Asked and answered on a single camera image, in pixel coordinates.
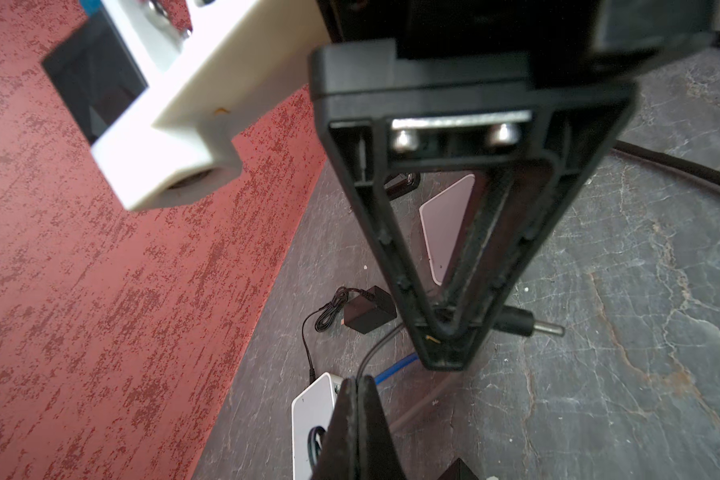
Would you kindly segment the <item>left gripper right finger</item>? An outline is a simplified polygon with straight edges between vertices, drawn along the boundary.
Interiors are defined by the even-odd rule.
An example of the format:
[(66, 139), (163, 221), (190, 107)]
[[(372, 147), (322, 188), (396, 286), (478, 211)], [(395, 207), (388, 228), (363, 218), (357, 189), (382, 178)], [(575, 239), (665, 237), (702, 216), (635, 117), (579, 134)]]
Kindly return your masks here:
[(358, 379), (358, 479), (405, 479), (375, 381)]

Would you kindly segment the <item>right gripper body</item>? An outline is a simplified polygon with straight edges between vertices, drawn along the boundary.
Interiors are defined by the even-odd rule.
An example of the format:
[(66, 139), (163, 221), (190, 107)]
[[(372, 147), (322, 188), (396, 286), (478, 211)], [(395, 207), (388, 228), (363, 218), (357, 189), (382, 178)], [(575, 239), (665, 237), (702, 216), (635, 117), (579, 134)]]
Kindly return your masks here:
[(529, 75), (541, 86), (637, 76), (706, 48), (713, 1), (322, 1), (330, 43), (312, 98)]

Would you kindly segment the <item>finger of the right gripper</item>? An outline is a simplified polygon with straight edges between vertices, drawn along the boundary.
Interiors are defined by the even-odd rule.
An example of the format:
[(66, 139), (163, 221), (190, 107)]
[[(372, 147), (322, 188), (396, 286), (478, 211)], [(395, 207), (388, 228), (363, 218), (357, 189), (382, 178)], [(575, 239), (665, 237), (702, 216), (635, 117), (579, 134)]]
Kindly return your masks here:
[[(635, 107), (636, 85), (536, 89), (521, 81), (313, 98), (319, 137), (425, 367), (461, 371), (492, 330), (526, 335), (507, 298)], [(426, 230), (455, 239), (426, 291), (385, 179), (467, 172), (462, 209)]]

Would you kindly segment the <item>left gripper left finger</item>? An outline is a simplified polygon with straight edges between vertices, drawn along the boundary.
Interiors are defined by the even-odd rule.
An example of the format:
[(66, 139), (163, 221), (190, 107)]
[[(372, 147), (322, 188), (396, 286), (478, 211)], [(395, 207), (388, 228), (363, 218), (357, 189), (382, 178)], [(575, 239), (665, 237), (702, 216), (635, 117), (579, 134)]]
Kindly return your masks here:
[(358, 381), (343, 381), (312, 479), (358, 479)]

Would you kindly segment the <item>white switch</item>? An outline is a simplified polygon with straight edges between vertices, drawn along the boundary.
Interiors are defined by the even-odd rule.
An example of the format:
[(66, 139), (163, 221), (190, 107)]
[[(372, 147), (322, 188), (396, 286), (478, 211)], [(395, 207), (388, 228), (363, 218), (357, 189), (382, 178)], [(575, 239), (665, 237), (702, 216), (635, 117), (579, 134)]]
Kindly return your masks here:
[(419, 208), (432, 279), (443, 284), (475, 184), (468, 174)]
[(337, 401), (342, 377), (321, 374), (291, 403), (292, 478), (310, 479), (308, 433), (314, 427), (326, 429)]

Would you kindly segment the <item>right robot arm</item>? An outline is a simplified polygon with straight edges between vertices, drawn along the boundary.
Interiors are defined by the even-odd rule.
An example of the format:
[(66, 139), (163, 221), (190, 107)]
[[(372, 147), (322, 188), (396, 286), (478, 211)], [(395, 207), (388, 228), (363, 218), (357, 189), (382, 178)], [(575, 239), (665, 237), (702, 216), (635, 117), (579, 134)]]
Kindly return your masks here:
[[(720, 172), (619, 140), (636, 77), (720, 48), (712, 1), (322, 1), (309, 58), (318, 136), (423, 365), (461, 371), (492, 330), (542, 327), (506, 300), (610, 151), (720, 187)], [(391, 206), (403, 174), (475, 177), (441, 290)]]

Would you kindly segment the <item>black stapler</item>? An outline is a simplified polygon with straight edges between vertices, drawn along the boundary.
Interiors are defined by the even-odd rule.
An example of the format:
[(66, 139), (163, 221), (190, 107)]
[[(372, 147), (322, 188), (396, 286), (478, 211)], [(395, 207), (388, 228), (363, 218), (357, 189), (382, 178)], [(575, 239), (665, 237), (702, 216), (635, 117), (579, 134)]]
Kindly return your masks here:
[(385, 180), (384, 188), (388, 199), (394, 201), (415, 191), (420, 183), (420, 173), (389, 175)]

